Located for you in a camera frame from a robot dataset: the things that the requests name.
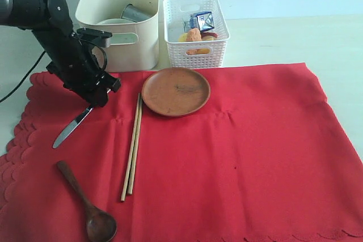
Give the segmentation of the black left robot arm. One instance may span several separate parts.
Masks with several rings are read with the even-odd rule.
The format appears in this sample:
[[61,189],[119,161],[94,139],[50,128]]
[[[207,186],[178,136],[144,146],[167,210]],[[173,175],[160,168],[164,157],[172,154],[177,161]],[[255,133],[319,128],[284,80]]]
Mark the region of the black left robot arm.
[[74,30],[66,0],[1,0],[1,25],[31,30],[51,60],[47,70],[92,106],[105,106],[108,91],[121,87],[92,52],[94,47],[103,52],[112,34]]

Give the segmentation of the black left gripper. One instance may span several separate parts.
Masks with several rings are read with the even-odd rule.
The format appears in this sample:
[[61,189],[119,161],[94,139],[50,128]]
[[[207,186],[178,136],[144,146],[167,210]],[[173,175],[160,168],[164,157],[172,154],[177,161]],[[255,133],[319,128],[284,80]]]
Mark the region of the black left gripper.
[[104,48],[82,41],[74,31],[68,35],[52,31],[47,53],[51,59],[47,70],[94,107],[104,107],[109,91],[121,87],[120,79],[105,71]]

